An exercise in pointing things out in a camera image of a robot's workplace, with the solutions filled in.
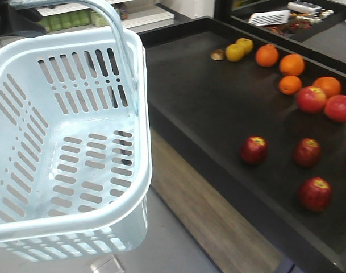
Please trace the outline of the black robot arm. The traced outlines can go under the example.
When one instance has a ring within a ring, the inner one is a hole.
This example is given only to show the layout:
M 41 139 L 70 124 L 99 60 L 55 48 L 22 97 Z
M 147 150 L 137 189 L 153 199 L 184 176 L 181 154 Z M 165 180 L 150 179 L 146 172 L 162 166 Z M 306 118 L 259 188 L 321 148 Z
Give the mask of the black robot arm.
M 0 37 L 17 36 L 34 38 L 47 33 L 39 24 L 43 19 L 35 8 L 17 9 L 11 1 L 0 1 Z

